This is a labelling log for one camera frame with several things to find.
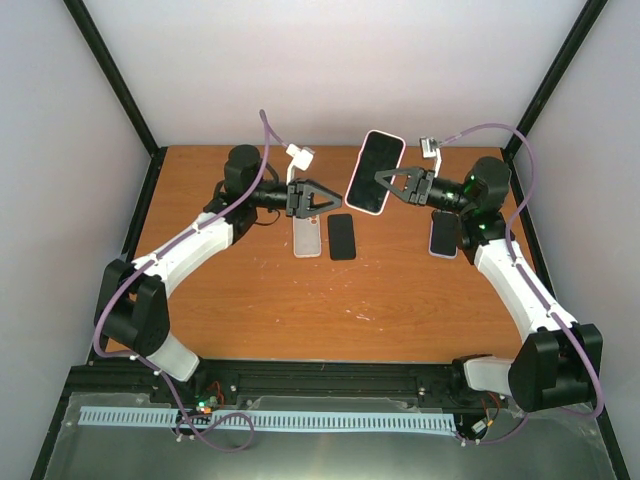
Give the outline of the cream white phone case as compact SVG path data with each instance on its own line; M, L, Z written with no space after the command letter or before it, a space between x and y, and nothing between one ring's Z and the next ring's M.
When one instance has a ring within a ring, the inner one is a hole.
M320 219L317 215L293 219L293 254L296 258L317 258L322 253Z

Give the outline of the black phone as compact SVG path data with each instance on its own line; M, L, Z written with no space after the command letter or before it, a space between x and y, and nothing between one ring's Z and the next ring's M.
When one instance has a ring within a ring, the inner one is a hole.
M354 260L356 242L353 217L335 214L327 217L330 258L334 261Z

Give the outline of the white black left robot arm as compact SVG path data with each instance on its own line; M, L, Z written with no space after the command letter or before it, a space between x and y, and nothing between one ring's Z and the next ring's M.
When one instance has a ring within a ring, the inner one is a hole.
M285 152L291 158L286 178L265 179L270 168L266 152L247 144L232 148L223 179L190 225L145 256L107 265L92 339L98 355L109 357L102 342L111 339L122 345L120 355L172 377L172 388L184 401L197 402L206 395L208 378L197 370L199 356L171 331L171 294L211 257L237 243L257 222L259 209L306 220L342 204L341 196L330 189L293 177L311 165L313 150L290 144Z

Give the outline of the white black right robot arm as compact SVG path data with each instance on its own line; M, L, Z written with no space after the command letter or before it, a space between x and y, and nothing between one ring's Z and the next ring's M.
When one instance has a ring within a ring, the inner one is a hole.
M501 213L510 191L508 165L482 157L461 183L420 167L379 171L375 180L407 204L456 217L459 250L488 280L517 327L522 346L514 359L477 354L456 360L463 384L510 397L526 412L591 402L598 417L604 409L602 336L558 303L522 254Z

